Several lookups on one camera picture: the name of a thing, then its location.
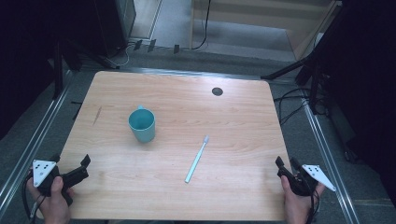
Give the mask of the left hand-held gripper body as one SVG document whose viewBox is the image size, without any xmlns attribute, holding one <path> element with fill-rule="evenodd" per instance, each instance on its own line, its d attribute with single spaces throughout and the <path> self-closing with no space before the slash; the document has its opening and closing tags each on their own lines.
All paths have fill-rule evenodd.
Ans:
<svg viewBox="0 0 396 224">
<path fill-rule="evenodd" d="M 64 182 L 62 195 L 64 196 L 67 204 L 71 205 L 73 203 L 73 199 L 67 191 L 89 176 L 87 168 L 80 165 L 78 168 L 61 175 L 57 162 L 34 160 L 33 183 L 41 195 L 50 197 L 52 182 L 56 176 L 60 176 Z"/>
</svg>

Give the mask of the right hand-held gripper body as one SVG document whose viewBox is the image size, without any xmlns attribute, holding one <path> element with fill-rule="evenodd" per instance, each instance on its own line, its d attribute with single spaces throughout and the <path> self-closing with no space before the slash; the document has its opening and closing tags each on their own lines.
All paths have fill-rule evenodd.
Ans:
<svg viewBox="0 0 396 224">
<path fill-rule="evenodd" d="M 294 165 L 297 174 L 292 174 L 283 163 L 277 165 L 279 177 L 285 176 L 290 183 L 291 191 L 299 196 L 311 196 L 316 190 L 318 183 L 336 192 L 336 187 L 330 179 L 323 173 L 318 165 Z"/>
</svg>

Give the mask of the teal cup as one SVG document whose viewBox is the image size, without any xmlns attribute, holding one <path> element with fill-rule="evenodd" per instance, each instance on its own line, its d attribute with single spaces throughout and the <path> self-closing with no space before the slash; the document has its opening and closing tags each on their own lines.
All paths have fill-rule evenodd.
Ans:
<svg viewBox="0 0 396 224">
<path fill-rule="evenodd" d="M 139 105 L 130 114 L 128 124 L 138 142 L 148 143 L 154 139 L 156 119 L 149 109 Z"/>
</svg>

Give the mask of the light blue toothbrush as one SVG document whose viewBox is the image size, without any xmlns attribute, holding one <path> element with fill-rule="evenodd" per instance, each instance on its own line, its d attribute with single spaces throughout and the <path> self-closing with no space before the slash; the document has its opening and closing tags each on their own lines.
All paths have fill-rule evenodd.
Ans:
<svg viewBox="0 0 396 224">
<path fill-rule="evenodd" d="M 197 154 L 196 154 L 196 156 L 195 156 L 195 158 L 194 158 L 194 160 L 193 160 L 193 162 L 191 164 L 191 167 L 190 167 L 190 169 L 189 169 L 189 171 L 188 171 L 188 173 L 187 173 L 187 175 L 186 175 L 186 177 L 184 179 L 184 182 L 186 184 L 190 183 L 191 178 L 193 176 L 193 173 L 194 173 L 194 171 L 195 171 L 195 169 L 197 167 L 197 164 L 198 164 L 199 160 L 202 157 L 202 154 L 203 154 L 203 152 L 205 150 L 205 146 L 207 145 L 208 141 L 209 141 L 209 135 L 206 135 L 204 140 L 203 140 L 203 143 L 202 143 L 200 149 L 198 150 L 198 152 L 197 152 Z"/>
</svg>

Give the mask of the person's right hand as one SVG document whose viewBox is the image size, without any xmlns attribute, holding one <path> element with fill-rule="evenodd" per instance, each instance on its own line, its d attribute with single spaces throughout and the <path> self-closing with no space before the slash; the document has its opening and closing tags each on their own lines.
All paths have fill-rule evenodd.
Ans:
<svg viewBox="0 0 396 224">
<path fill-rule="evenodd" d="M 299 196 L 292 192 L 290 182 L 285 176 L 281 176 L 281 186 L 284 190 L 285 219 L 288 224 L 306 224 L 311 210 L 318 203 L 318 198 L 326 189 L 324 185 L 318 183 L 313 197 Z"/>
</svg>

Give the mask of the person's left hand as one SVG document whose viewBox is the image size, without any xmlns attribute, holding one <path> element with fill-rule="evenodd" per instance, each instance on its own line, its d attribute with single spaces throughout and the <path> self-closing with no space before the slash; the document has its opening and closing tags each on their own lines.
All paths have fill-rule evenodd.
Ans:
<svg viewBox="0 0 396 224">
<path fill-rule="evenodd" d="M 32 197 L 38 200 L 39 210 L 45 224 L 68 224 L 71 220 L 69 206 L 62 195 L 64 187 L 63 179 L 56 176 L 51 185 L 51 196 L 44 199 L 34 186 L 33 178 L 29 178 L 26 184 Z"/>
</svg>

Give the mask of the black metal stand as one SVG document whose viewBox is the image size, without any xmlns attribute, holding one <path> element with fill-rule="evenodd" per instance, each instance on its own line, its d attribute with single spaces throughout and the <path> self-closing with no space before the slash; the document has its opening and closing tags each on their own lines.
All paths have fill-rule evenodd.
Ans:
<svg viewBox="0 0 396 224">
<path fill-rule="evenodd" d="M 301 60 L 292 63 L 270 75 L 261 76 L 261 79 L 264 80 L 274 80 L 276 78 L 282 77 L 287 73 L 300 68 L 300 72 L 297 74 L 295 83 L 298 86 L 305 85 L 308 80 L 310 82 L 310 93 L 308 97 L 308 105 L 311 111 L 317 115 L 318 110 L 316 109 L 316 105 L 318 102 L 317 95 L 318 95 L 318 84 L 319 84 L 319 63 L 317 57 L 311 53 L 308 56 L 302 58 Z"/>
<path fill-rule="evenodd" d="M 107 69 L 119 69 L 118 65 L 111 65 L 98 55 L 94 54 L 90 50 L 81 46 L 78 42 L 72 41 L 67 38 L 60 38 L 56 41 L 53 47 L 53 74 L 54 74 L 54 93 L 52 99 L 55 100 L 60 97 L 64 90 L 64 72 L 63 62 L 72 69 L 79 71 L 82 62 L 78 57 L 78 53 L 85 54 L 93 61 L 99 63 Z"/>
</svg>

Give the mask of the dark cabinet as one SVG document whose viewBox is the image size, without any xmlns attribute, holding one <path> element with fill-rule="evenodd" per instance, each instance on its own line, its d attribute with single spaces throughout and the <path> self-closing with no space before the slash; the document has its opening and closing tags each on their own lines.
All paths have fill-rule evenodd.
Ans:
<svg viewBox="0 0 396 224">
<path fill-rule="evenodd" d="M 99 52 L 110 56 L 125 49 L 134 27 L 134 0 L 93 0 L 99 23 Z"/>
</svg>

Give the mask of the light wooden shelf unit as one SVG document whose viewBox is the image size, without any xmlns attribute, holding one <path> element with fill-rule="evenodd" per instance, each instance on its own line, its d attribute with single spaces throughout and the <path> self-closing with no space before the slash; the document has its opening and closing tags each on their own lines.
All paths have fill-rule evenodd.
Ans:
<svg viewBox="0 0 396 224">
<path fill-rule="evenodd" d="M 340 0 L 191 0 L 190 47 L 195 19 L 284 29 L 296 60 L 307 52 Z"/>
</svg>

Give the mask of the metal floor rail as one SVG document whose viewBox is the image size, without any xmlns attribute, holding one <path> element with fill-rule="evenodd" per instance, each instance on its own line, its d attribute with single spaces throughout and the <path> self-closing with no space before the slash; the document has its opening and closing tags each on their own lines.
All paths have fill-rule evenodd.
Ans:
<svg viewBox="0 0 396 224">
<path fill-rule="evenodd" d="M 202 71 L 186 71 L 186 70 L 172 70 L 172 69 L 158 69 L 158 68 L 144 68 L 144 67 L 131 67 L 125 69 L 87 69 L 86 72 L 121 72 L 121 73 L 137 73 L 143 75 L 169 75 L 169 76 L 184 76 L 184 77 L 221 77 L 221 78 L 232 78 L 242 80 L 258 80 L 266 81 L 261 79 L 261 76 L 253 75 L 238 75 L 238 74 L 226 74 L 217 72 L 202 72 Z"/>
<path fill-rule="evenodd" d="M 343 212 L 346 224 L 361 224 L 355 206 L 350 198 L 347 186 L 340 175 L 339 169 L 336 166 L 331 148 L 326 140 L 324 132 L 318 122 L 318 118 L 311 111 L 308 101 L 303 100 L 304 112 L 310 124 L 311 130 L 318 144 L 318 150 L 324 161 L 327 173 L 330 180 L 336 188 L 336 198 Z"/>
<path fill-rule="evenodd" d="M 25 172 L 60 111 L 75 76 L 71 70 L 64 73 L 63 89 L 55 98 L 50 84 L 0 140 L 0 220 L 17 196 Z"/>
</svg>

